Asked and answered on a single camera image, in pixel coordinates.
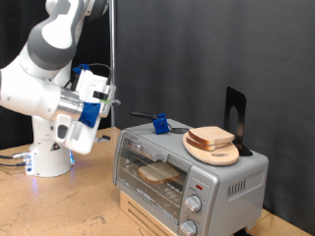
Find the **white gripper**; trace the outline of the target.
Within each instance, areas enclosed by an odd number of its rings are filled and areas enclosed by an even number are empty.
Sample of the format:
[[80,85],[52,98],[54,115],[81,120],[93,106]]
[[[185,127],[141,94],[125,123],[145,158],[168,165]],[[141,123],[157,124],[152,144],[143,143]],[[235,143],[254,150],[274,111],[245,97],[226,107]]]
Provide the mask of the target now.
[[[76,91],[83,102],[83,111],[78,120],[71,123],[64,145],[72,151],[88,154],[91,152],[94,142],[96,144],[109,142],[111,137],[102,135],[96,138],[101,109],[104,102],[101,98],[105,91],[106,77],[95,75],[90,70],[82,70]],[[120,106],[121,101],[114,99],[113,106]]]

